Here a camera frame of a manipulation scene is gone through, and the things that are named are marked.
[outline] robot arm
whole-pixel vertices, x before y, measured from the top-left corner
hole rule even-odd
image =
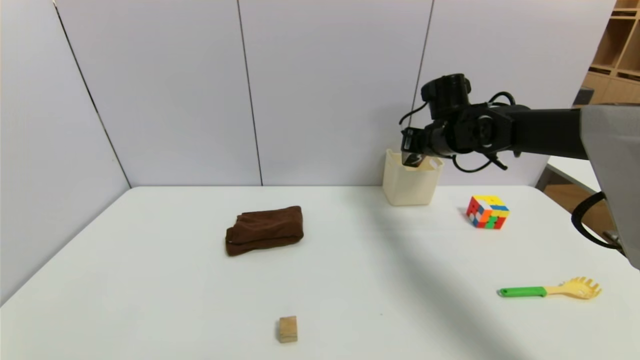
[[[572,214],[572,222],[585,237],[601,246],[618,249],[640,269],[640,222],[634,214],[640,204],[640,107],[586,106],[571,110],[531,110],[501,92],[490,102],[470,104],[471,84],[463,74],[430,81],[421,89],[433,123],[424,129],[402,130],[403,165],[418,167],[426,156],[450,158],[462,171],[481,170],[491,163],[503,170],[499,151],[545,154],[591,160],[603,192],[586,199]],[[505,96],[509,104],[493,102]],[[478,152],[488,163],[476,170],[461,169],[456,156]],[[620,246],[603,243],[582,225],[584,212],[605,198],[620,234]]]
[[[580,139],[580,110],[530,110],[510,104],[470,104],[469,81],[463,74],[443,76],[422,87],[433,123],[424,129],[403,130],[403,163],[417,167],[423,155],[450,158],[472,151],[506,169],[499,151],[587,159]],[[513,98],[508,93],[499,93]]]

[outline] cream plastic bin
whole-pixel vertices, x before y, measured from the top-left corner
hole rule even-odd
[[[427,157],[417,168],[402,165],[402,155],[387,149],[382,188],[391,205],[428,205],[431,202],[444,162]]]

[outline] rubik's cube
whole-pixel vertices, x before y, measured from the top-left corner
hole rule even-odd
[[[472,196],[467,216],[475,227],[500,229],[509,216],[509,208],[497,196]]]

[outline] shelf compartment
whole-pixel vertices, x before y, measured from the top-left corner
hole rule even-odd
[[[602,34],[602,39],[600,39],[596,56],[593,58],[594,65],[616,66],[634,23],[635,20],[632,19],[609,20],[607,28]]]
[[[640,72],[620,71],[616,74],[620,79],[637,81],[640,84]]]
[[[612,19],[633,19],[636,15],[635,9],[617,9],[611,12]]]
[[[614,8],[637,8],[640,6],[640,0],[617,0]]]
[[[613,71],[613,68],[612,67],[606,67],[606,66],[602,66],[602,65],[593,64],[593,65],[591,65],[589,67],[589,71],[590,72],[595,72],[597,74],[609,75]]]
[[[635,26],[634,32],[629,38],[625,53],[622,54],[620,64],[618,64],[620,70],[640,71],[640,27]]]

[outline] folded cloth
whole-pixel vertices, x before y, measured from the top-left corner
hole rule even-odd
[[[236,256],[254,249],[297,243],[303,236],[302,209],[290,206],[238,215],[236,224],[227,229],[225,246],[229,256]]]

